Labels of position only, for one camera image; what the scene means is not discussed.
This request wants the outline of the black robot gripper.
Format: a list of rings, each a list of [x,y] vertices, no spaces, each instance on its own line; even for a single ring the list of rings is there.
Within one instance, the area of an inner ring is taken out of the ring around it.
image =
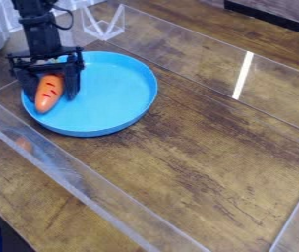
[[[69,30],[73,23],[63,27],[52,10],[68,9],[56,5],[57,0],[12,0],[20,14],[19,23],[24,28],[28,51],[8,55],[11,74],[17,77],[24,94],[31,102],[36,101],[39,76],[36,73],[64,74],[67,98],[73,100],[80,88],[80,71],[84,69],[83,48],[61,45],[60,30]]]

